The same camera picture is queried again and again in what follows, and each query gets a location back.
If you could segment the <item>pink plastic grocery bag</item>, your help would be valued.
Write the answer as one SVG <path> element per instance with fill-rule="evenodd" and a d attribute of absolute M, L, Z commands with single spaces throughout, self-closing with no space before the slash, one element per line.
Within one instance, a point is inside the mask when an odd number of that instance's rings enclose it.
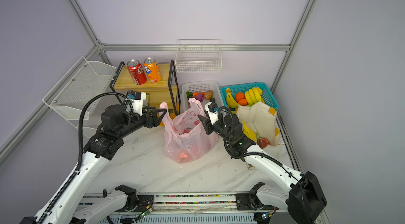
<path fill-rule="evenodd" d="M 195 161 L 210 152 L 218 135 L 205 132 L 199 115 L 205 116 L 205 111 L 200 101 L 190 99 L 190 108 L 172 119 L 164 114 L 162 124 L 164 131 L 164 150 L 166 157 L 178 164 Z"/>

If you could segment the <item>yellow potato chips bag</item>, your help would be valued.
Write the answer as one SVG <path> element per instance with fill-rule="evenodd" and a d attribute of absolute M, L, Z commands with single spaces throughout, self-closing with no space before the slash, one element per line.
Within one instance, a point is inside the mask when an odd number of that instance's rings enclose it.
<path fill-rule="evenodd" d="M 242 126 L 244 135 L 257 144 L 257 133 L 245 121 L 242 121 Z"/>

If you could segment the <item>white canvas tote bag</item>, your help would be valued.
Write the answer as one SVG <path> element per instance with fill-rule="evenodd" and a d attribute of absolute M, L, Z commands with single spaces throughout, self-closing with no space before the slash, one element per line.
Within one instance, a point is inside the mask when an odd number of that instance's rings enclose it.
<path fill-rule="evenodd" d="M 260 102 L 251 107 L 239 107 L 236 113 L 239 121 L 245 121 L 256 133 L 257 138 L 267 138 L 270 145 L 262 149 L 266 154 L 278 159 L 284 144 L 281 142 L 281 131 L 276 126 L 277 111 Z"/>

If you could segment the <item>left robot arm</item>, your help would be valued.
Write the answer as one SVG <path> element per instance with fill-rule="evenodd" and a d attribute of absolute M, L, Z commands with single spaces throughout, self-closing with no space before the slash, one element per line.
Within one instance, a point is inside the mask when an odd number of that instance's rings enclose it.
<path fill-rule="evenodd" d="M 87 109 L 98 99 L 112 94 L 122 97 L 124 103 L 105 109 L 96 134 L 85 144 L 83 121 Z M 77 210 L 97 175 L 123 146 L 123 139 L 143 127 L 154 128 L 161 124 L 167 109 L 145 107 L 141 97 L 142 94 L 137 94 L 132 101 L 124 94 L 106 92 L 93 97 L 84 105 L 79 117 L 76 167 L 51 200 L 35 216 L 23 218 L 23 224 L 96 224 L 117 210 L 132 212 L 138 207 L 137 190 L 120 185 L 98 203 Z"/>

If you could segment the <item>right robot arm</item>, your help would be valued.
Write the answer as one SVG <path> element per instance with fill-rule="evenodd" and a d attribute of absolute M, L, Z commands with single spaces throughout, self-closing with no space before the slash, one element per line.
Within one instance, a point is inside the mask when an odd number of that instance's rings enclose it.
<path fill-rule="evenodd" d="M 277 192 L 259 182 L 246 194 L 246 200 L 238 198 L 237 201 L 252 210 L 286 210 L 298 224 L 315 223 L 327 206 L 327 199 L 313 173 L 301 173 L 268 155 L 243 133 L 242 124 L 227 107 L 209 103 L 198 118 L 208 135 L 215 133 L 222 137 L 231 158 L 257 168 L 281 189 Z"/>

